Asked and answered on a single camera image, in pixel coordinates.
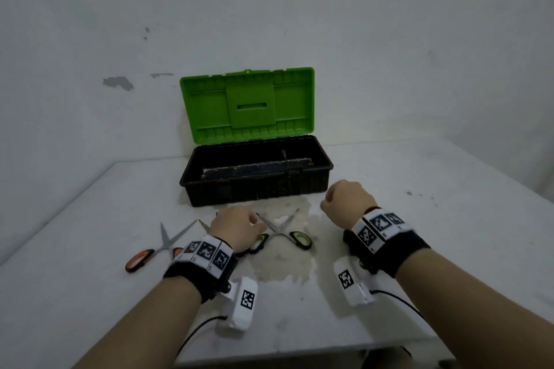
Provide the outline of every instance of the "orange-handled scissors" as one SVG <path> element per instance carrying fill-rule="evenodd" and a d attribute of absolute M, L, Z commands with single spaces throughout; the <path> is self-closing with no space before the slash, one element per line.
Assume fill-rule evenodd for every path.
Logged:
<path fill-rule="evenodd" d="M 141 251 L 140 253 L 136 254 L 133 258 L 131 258 L 129 261 L 127 261 L 127 264 L 125 265 L 125 271 L 128 273 L 135 273 L 136 270 L 143 267 L 150 259 L 156 255 L 158 252 L 167 249 L 170 252 L 171 260 L 173 260 L 177 255 L 183 251 L 183 248 L 171 248 L 173 246 L 173 243 L 181 238 L 185 232 L 187 232 L 190 228 L 192 228 L 192 225 L 196 223 L 196 219 L 185 229 L 183 229 L 181 232 L 176 234 L 173 238 L 170 239 L 169 236 L 167 236 L 166 229 L 163 227 L 163 223 L 160 222 L 160 231 L 162 232 L 162 246 L 158 249 L 145 249 L 144 251 Z"/>

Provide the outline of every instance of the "black cable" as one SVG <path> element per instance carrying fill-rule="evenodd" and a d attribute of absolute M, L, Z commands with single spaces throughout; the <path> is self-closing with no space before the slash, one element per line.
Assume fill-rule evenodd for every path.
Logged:
<path fill-rule="evenodd" d="M 393 298 L 395 299 L 398 299 L 400 302 L 404 303 L 405 305 L 408 305 L 410 308 L 412 308 L 412 310 L 418 314 L 424 321 L 425 321 L 425 317 L 421 314 L 421 312 L 419 312 L 412 304 L 406 302 L 404 299 L 400 298 L 399 296 L 397 295 L 394 295 L 392 294 L 391 292 L 387 292 L 387 291 L 384 291 L 384 290 L 370 290 L 370 293 L 371 295 L 375 295 L 376 293 L 383 293 L 385 295 L 389 295 L 389 296 L 392 296 Z"/>
<path fill-rule="evenodd" d="M 204 325 L 208 324 L 210 321 L 213 321 L 213 320 L 223 320 L 223 321 L 225 321 L 226 319 L 227 319 L 226 315 L 218 315 L 217 317 L 211 317 L 211 318 L 206 319 L 206 321 L 204 321 L 202 324 L 198 325 L 198 327 L 196 327 L 194 329 L 194 331 L 190 333 L 190 336 L 188 336 L 187 339 L 184 340 L 184 343 L 182 344 L 181 347 L 179 347 L 179 351 L 177 352 L 177 355 L 175 357 L 177 357 L 179 355 L 179 353 L 181 353 L 181 350 L 183 350 L 184 345 L 186 343 L 188 343 L 188 341 L 190 340 L 190 338 L 194 334 L 196 334 L 196 331 L 198 331 L 200 328 L 204 327 Z"/>

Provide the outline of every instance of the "floor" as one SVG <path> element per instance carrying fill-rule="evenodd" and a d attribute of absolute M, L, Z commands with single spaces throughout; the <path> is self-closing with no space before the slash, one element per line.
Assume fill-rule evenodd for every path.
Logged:
<path fill-rule="evenodd" d="M 406 349 L 412 354 L 413 369 L 438 368 L 438 361 L 452 359 L 453 355 L 439 340 L 406 344 Z M 286 357 L 283 359 L 265 359 L 248 362 L 236 362 L 227 365 L 207 365 L 202 369 L 358 369 L 362 366 L 366 352 L 346 351 L 339 353 L 319 354 L 301 357 Z"/>

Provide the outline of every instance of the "green toolbox lid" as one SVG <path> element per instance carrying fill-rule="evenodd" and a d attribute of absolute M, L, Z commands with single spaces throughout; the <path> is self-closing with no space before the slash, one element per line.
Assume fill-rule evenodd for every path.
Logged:
<path fill-rule="evenodd" d="M 181 78 L 192 138 L 212 145 L 311 133 L 314 77 L 302 67 Z"/>

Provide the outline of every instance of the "forearm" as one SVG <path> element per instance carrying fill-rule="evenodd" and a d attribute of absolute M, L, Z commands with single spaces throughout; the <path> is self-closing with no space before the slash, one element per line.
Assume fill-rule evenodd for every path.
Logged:
<path fill-rule="evenodd" d="M 431 249 L 396 279 L 464 367 L 554 367 L 554 325 Z"/>
<path fill-rule="evenodd" d="M 171 367 L 200 304 L 187 279 L 163 279 L 74 368 Z"/>

